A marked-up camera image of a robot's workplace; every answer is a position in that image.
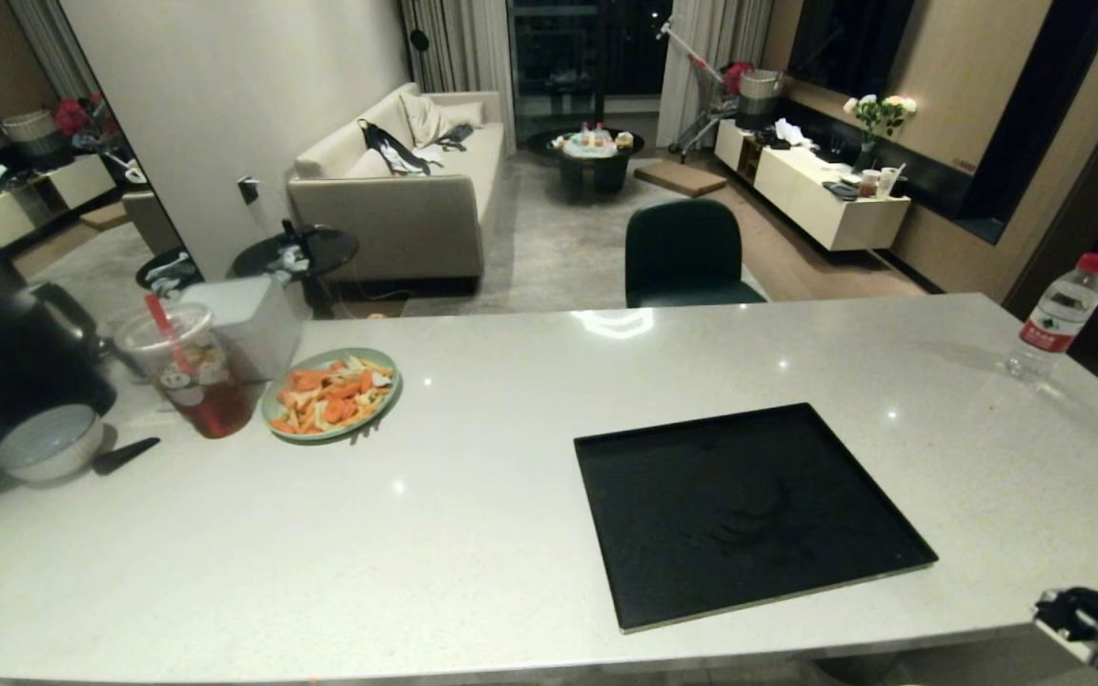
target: cup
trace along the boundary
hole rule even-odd
[[[888,199],[893,194],[893,187],[900,178],[900,168],[883,168],[879,170],[879,184],[876,187],[876,199]]]
[[[223,438],[243,429],[253,407],[214,338],[210,308],[180,303],[165,310],[175,339],[163,334],[150,313],[141,313],[117,329],[113,341],[198,434]]]
[[[878,170],[863,170],[863,182],[858,187],[860,199],[874,199],[876,188],[879,187]]]

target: black chair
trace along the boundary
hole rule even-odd
[[[629,217],[627,307],[763,303],[740,267],[740,225],[718,201],[669,200]]]

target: tissue box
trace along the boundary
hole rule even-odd
[[[180,301],[210,307],[214,334],[245,383],[280,376],[300,347],[302,325],[274,278],[198,283]]]

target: plastic water bottle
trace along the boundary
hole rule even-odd
[[[1098,252],[1051,283],[1007,356],[1007,371],[1024,381],[1049,379],[1098,305]]]

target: black tray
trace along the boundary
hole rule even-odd
[[[623,631],[938,555],[809,404],[574,440]]]

